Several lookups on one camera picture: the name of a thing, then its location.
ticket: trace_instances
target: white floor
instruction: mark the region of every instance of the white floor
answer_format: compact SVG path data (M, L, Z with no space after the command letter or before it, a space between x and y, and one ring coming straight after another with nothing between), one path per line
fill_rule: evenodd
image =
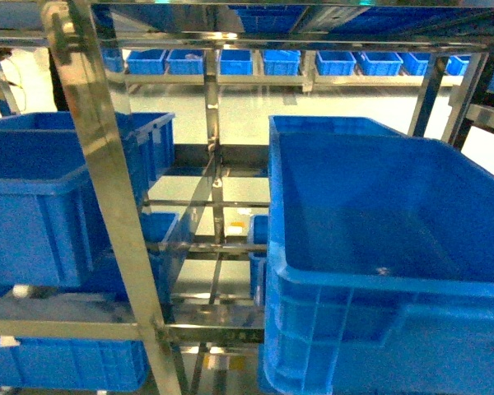
M48 60L45 49L16 50L12 62L2 62L13 87L17 102L24 113L54 111ZM450 114L448 94L439 96L427 136L440 138ZM303 95L298 91L276 87L234 88L221 90L221 139L225 144L267 144L268 116L273 114L366 116L400 132L408 130L417 100L414 88L333 88ZM175 142L206 142L206 125L202 87L142 86L131 98L133 110L174 112ZM473 128L464 154L494 174L494 136ZM150 192L151 198L189 199L198 179L164 177ZM226 200L268 201L266 179L225 179ZM166 209L180 210L175 207ZM251 212L226 210L226 226L242 225L246 234ZM206 210L198 231L212 233L212 211ZM179 279L177 291L208 292L212 279L212 263L187 261ZM220 276L220 292L247 294L249 264L224 263Z

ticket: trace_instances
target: metal shelf rail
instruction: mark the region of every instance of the metal shelf rail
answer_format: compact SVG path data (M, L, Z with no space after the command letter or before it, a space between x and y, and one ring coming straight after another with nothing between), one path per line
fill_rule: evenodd
M197 393L201 364L205 353L216 346L242 346L263 342L263 309L254 306L216 304L217 277L221 260L242 259L248 251L261 251L265 246L238 244L224 234L224 207L260 207L256 202L225 202L222 178L267 176L267 146L233 146L220 142L216 51L232 49L336 49L390 50L432 53L430 67L422 81L409 134L423 136L437 91L442 85L448 56L453 53L475 53L457 95L443 140L461 148L472 125L494 132L494 95L487 94L494 72L494 35L440 35L439 26L428 26L424 35L331 35L329 33L242 34L219 31L199 33L122 32L113 24L100 24L92 5L107 7L124 3L138 7L156 0L39 0L43 30L0 29L0 46L48 46L55 58L63 89L77 128L86 163L96 190L100 208L110 234L110 241L128 291L130 306L102 302L111 312L96 321L85 320L71 312L88 309L90 302L49 306L48 300L0 299L0 336L75 337L90 339L142 340L160 393L176 395ZM263 4L294 4L293 0L266 0ZM31 0L16 0L19 7ZM308 7L355 6L369 2L353 0L302 0ZM375 0L378 6L472 7L494 12L494 0ZM215 26L214 7L229 4L260 4L258 0L170 0L169 5L203 6ZM347 12L346 21L363 8ZM322 26L329 13L319 12ZM308 21L311 31L313 21ZM178 145L175 164L169 175L201 177L190 201L148 201L149 206L179 205L186 207L184 216L191 220L191 239L177 245L158 245L158 249L189 249L192 257L210 258L217 262L209 303L161 306L154 287L147 246L142 236L135 207L124 152L119 137L121 128L131 128L132 114L127 94L128 76L105 70L100 48L198 48L204 49L205 112L207 144ZM2 115L17 114L9 86L0 70L0 110ZM212 207L212 239L194 237L205 207ZM198 363L193 382L186 379L179 347L186 342L199 343ZM216 377L217 393L225 385L223 373Z

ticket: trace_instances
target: shelving unit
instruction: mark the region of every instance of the shelving unit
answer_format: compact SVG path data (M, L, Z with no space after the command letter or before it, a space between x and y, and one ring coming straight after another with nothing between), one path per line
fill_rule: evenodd
M305 51L301 72L298 76L266 76L263 73L263 63L259 51L253 54L252 76L223 76L218 74L218 84L221 86L300 86L306 93L321 86L421 86L423 77L410 76L401 71L395 77L376 77L363 75L359 67L352 76L321 76L315 66L315 52ZM460 85L463 77L443 76L441 86ZM203 85L203 76L180 76L169 74L168 69L163 75L126 74L125 81L129 85Z
M106 311L113 311L102 321L84 321L67 316L66 309L51 314L51 309L38 309L47 300L0 299L0 336L13 337L75 337L90 339L141 340L147 351L156 386L160 393L178 395L197 393L203 357L212 352L213 346L221 348L223 358L237 355L245 344L263 342L263 308L236 304L217 303L217 281L221 262L225 259L246 260L250 251L264 251L264 245L247 244L245 238L226 238L224 233L224 207L266 207L256 202L226 202L223 198L223 178L259 177L267 175L268 148L266 146L222 145L219 123L219 85L296 85L304 91L314 86L377 84L421 84L417 105L409 129L410 136L423 136L431 109L441 86L459 82L445 76L446 64L451 54L473 53L468 71L455 97L455 104L447 124L443 141L461 149L471 126L494 132L494 95L487 93L494 73L494 33L471 35L447 33L451 26L473 24L490 20L494 16L494 0L418 0L407 4L406 0L376 0L374 5L402 7L471 7L485 11L467 20L442 21L438 25L419 28L416 34L402 32L396 35L331 35L324 33L330 13L337 9L337 24L350 21L367 7L349 7L340 14L339 7L355 6L353 0L303 0L308 8L299 27L289 34L244 34L215 31L218 26L217 6L232 4L259 4L255 0L172 0L168 5L155 7L202 7L208 31L168 32L123 31L118 32L110 21L102 23L95 17L92 6L103 7L110 13L110 4L127 4L140 7L155 4L155 0L16 0L0 2L9 7L33 7L41 15L42 28L20 27L11 30L0 27L0 46L46 46L52 50L65 95L70 104L86 163L96 190L100 209L105 219L130 306L115 302L103 302ZM264 4L293 4L292 0L271 0ZM141 27L147 24L133 21ZM203 76L130 76L123 72L105 70L100 45L103 48L197 48L204 49ZM220 76L217 51L228 49L300 49L305 51L302 75L298 77L265 77L260 73L259 58L254 76ZM379 83L378 77L320 77L315 71L315 50L368 50L410 51L432 53L424 77L392 77ZM151 274L147 248L142 236L135 207L133 191L124 159L119 130L131 128L127 85L144 83L203 84L205 113L207 118L207 144L178 145L175 164L169 175L199 176L201 179L190 201L148 201L145 206L177 205L185 207L183 218L191 220L191 237L182 244L160 245L158 248L189 249L192 258L216 260L214 279L208 304L177 304L161 306ZM9 85L0 69L0 111L2 115L17 114ZM115 113L123 116L118 124ZM194 235L203 209L211 207L214 217L214 237ZM70 302L77 309L87 309L90 302ZM12 309L12 305L21 309ZM193 382L189 385L181 352L184 345L197 342L198 359ZM217 370L215 393L225 393L226 373Z

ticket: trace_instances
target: metal frame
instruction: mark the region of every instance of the metal frame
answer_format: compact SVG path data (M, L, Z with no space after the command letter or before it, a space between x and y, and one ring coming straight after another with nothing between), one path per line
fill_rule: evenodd
M15 0L33 2L34 0ZM45 313L44 307L54 300L0 299L0 336L18 337L76 337L98 339L142 340L147 350L156 385L163 394L197 393L203 357L216 350L223 355L241 353L244 343L263 342L263 309L254 306L223 305L218 301L241 300L217 293L221 262L224 259L242 259L249 251L264 251L264 245L248 245L245 239L229 238L224 234L224 207L267 207L263 202L226 202L223 199L225 176L267 176L266 146L227 146L220 142L219 85L269 84L297 85L304 91L314 86L351 84L345 77L321 77L315 69L315 50L398 50L425 51L432 56L424 77L414 77L409 84L422 84L410 135L423 136L431 108L439 88L457 82L444 76L447 57L452 53L477 53L463 79L457 104L454 105L444 140L459 149L474 124L494 132L494 95L486 93L494 72L494 36L444 37L433 35L340 36L321 33L300 33L302 29L315 30L310 22L296 25L298 33L287 35L248 35L236 33L118 33L113 26L96 26L91 10L93 3L155 3L156 0L38 0L44 32L0 30L0 45L49 46L54 54L63 89L72 111L77 134L82 144L100 208L110 234L110 240L128 290L130 306L106 302L110 314L91 321L74 317L72 311L88 310L91 303L79 304L74 309L62 304L52 309L57 314ZM215 13L213 5L250 4L257 0L171 0L171 4L199 4L209 6L209 23ZM294 4L293 0L265 0L266 4ZM309 6L354 6L353 0L302 0ZM406 0L375 0L376 6L410 7ZM418 7L466 7L464 0L418 0ZM469 7L494 7L494 1L472 0ZM344 18L351 19L361 9L346 10ZM318 22L329 18L333 10L322 12L315 7ZM101 47L125 48L176 48L180 46L205 49L203 77L177 79L175 76L141 77L105 70ZM269 79L257 73L252 77L220 76L216 54L223 48L247 49L303 49L302 75L296 78ZM357 76L357 85L375 85L372 78ZM10 90L0 75L0 100L8 105L0 108L3 115L17 114ZM182 295L178 300L193 297L205 299L207 304L179 304L161 306L157 298L147 246L142 237L138 209L133 198L119 130L132 127L126 85L131 83L194 83L205 88L207 118L207 144L179 145L176 147L175 165L169 175L197 175L201 177L191 200L149 201L144 207L177 205L186 207L183 219L191 222L191 239L180 244L148 246L166 249L173 254L188 250L190 258L211 258L216 261L213 281L208 294ZM121 114L116 118L115 112ZM194 236L205 207L211 207L214 216L214 236L211 239ZM188 351L180 343L197 342L197 348ZM198 360L193 382L189 387L181 352L197 352ZM224 393L226 373L219 369L215 376L215 393Z

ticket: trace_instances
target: cable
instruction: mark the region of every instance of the cable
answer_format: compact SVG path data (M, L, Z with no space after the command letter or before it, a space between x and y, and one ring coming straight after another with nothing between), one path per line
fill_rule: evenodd
M11 60L10 57L7 57L5 60L7 60L9 63L11 63L13 65L13 67L16 70L16 74L18 74L18 82L19 82L18 84L11 82L11 81L8 81L8 83L10 86L16 86L22 90L22 94L24 96L24 108L21 109L20 112L23 113L27 109L27 94L26 94L26 90L24 89L24 83L22 82L22 75L20 73L20 68L16 65L15 62L13 62Z

